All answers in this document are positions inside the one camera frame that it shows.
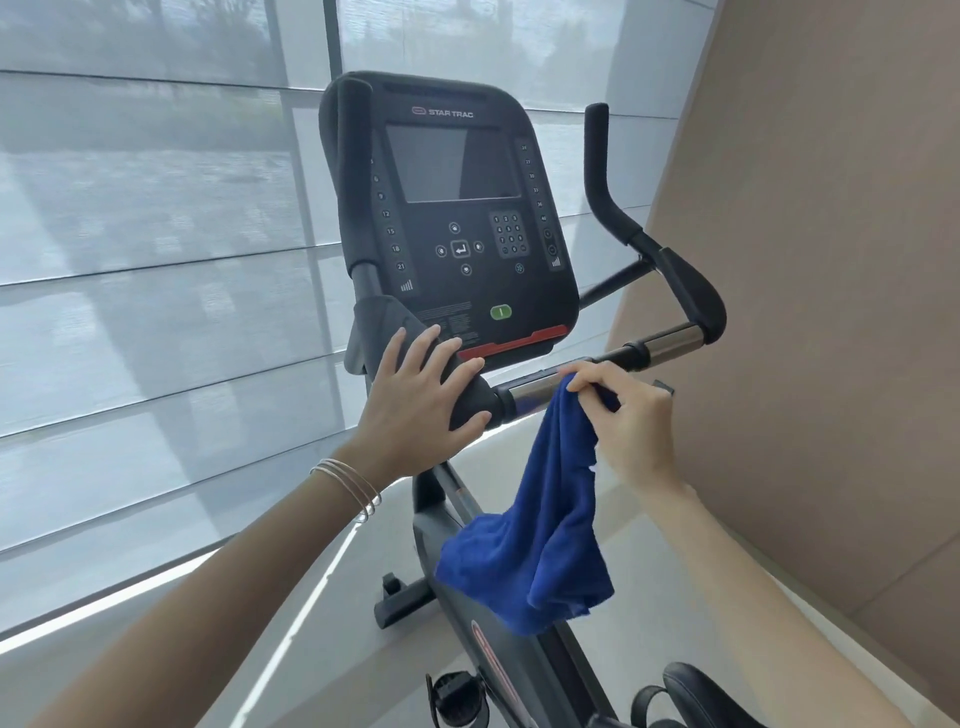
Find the bracelet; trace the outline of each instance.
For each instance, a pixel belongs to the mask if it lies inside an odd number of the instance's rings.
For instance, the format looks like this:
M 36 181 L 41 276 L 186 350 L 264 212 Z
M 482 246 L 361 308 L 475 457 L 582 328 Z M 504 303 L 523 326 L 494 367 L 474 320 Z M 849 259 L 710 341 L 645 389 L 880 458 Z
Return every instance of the bracelet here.
M 383 498 L 377 493 L 376 488 L 373 487 L 369 480 L 347 463 L 326 457 L 310 469 L 311 474 L 317 471 L 326 473 L 340 483 L 344 489 L 353 496 L 353 499 L 359 503 L 360 515 L 354 519 L 357 523 L 366 523 L 369 521 L 370 516 L 372 516 L 376 510 L 376 506 L 383 502 Z M 367 486 L 372 496 L 364 493 L 361 483 Z
M 383 502 L 383 498 L 380 496 L 376 488 L 373 487 L 373 484 L 370 483 L 370 481 L 366 477 L 361 475 L 356 470 L 356 468 L 354 468 L 351 465 L 348 465 L 347 463 L 341 460 L 334 460 L 332 457 L 325 458 L 324 462 L 329 463 L 330 465 L 338 468 L 341 471 L 344 471 L 345 472 L 344 474 L 347 477 L 351 477 L 354 483 L 356 483 L 357 481 L 363 482 L 367 486 L 367 488 L 370 489 L 370 492 L 373 493 L 373 495 L 370 498 L 371 505 L 379 505 L 380 503 Z
M 354 490 L 355 486 L 352 485 L 352 483 L 350 483 L 348 480 L 344 480 L 342 475 L 327 465 L 324 461 L 317 463 L 317 465 L 310 469 L 310 474 L 313 473 L 325 473 L 329 475 L 338 483 L 340 483 L 344 487 L 344 490 L 353 496 L 353 499 L 356 500 L 360 505 L 360 515 L 354 519 L 355 522 L 366 523 L 370 520 L 370 516 L 373 513 L 373 508 L 356 494 L 356 491 Z

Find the bike seat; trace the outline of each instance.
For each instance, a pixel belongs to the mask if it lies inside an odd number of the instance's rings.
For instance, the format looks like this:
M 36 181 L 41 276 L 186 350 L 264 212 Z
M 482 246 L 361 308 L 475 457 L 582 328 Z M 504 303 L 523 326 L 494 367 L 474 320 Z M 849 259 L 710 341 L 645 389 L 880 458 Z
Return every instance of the bike seat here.
M 663 671 L 663 685 L 649 686 L 636 694 L 630 711 L 634 726 L 646 726 L 650 701 L 666 692 L 687 728 L 765 728 L 693 665 L 671 663 Z

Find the hand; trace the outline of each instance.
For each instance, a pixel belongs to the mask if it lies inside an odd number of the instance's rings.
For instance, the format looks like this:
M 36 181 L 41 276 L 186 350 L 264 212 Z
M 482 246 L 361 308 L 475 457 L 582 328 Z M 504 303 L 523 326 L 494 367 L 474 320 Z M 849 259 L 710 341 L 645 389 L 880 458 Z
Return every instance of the hand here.
M 438 326 L 424 331 L 410 345 L 398 368 L 406 331 L 402 328 L 394 334 L 380 359 L 356 434 L 334 453 L 377 490 L 444 462 L 480 437 L 490 421 L 490 412 L 478 412 L 450 431 L 453 405 L 480 374 L 484 360 L 475 358 L 461 364 L 441 384 L 446 363 L 463 342 L 454 338 L 438 344 L 424 364 L 427 350 L 439 335 Z
M 566 389 L 578 392 L 593 423 L 600 452 L 625 483 L 641 491 L 680 483 L 673 456 L 673 398 L 665 390 L 634 379 L 612 362 L 575 361 L 560 369 L 576 372 Z M 592 384 L 613 391 L 620 408 L 611 412 Z

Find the stationary bike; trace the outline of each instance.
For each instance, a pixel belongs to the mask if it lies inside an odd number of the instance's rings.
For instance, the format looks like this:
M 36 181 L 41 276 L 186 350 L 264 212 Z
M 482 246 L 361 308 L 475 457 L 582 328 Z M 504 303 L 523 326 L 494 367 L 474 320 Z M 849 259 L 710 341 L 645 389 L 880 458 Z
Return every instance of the stationary bike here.
M 727 313 L 713 286 L 611 199 L 608 126 L 607 105 L 587 108 L 584 187 L 596 219 L 637 260 L 581 296 L 537 137 L 516 99 L 488 85 L 371 71 L 335 80 L 321 101 L 320 135 L 356 293 L 347 371 L 369 378 L 401 326 L 409 342 L 439 324 L 442 339 L 460 336 L 460 355 L 486 357 L 488 371 L 542 356 L 572 331 L 582 308 L 653 271 L 686 321 L 595 361 L 640 371 L 719 339 Z M 453 357 L 444 376 L 459 364 Z M 498 386 L 478 376 L 451 426 L 481 410 L 492 412 L 488 428 L 536 412 L 560 379 L 556 368 Z M 413 498 L 423 577 L 406 584 L 384 576 L 373 613 L 386 629 L 436 600 L 474 664 L 473 674 L 426 676 L 434 725 L 487 728 L 489 699 L 511 728 L 624 726 L 567 624 L 519 637 L 434 578 L 443 544 L 482 512 L 450 464 L 417 475 Z M 693 667 L 671 666 L 665 684 L 678 706 L 684 692 L 696 696 L 681 708 L 690 728 L 758 726 Z M 637 695 L 634 725 L 646 725 L 646 704 L 662 690 Z M 711 705 L 732 717 L 706 722 L 697 711 Z

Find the window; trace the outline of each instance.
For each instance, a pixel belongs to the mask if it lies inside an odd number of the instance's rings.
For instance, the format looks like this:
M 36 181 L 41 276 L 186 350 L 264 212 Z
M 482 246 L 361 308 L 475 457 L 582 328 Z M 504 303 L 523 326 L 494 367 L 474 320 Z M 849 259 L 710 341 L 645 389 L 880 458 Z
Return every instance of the window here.
M 583 108 L 611 103 L 612 192 L 644 222 L 711 17 L 685 0 L 4 2 L 0 633 L 232 535 L 356 424 L 317 133 L 331 67 L 513 93 L 585 289 L 633 257 L 588 213 Z M 492 379 L 602 351 L 616 304 Z

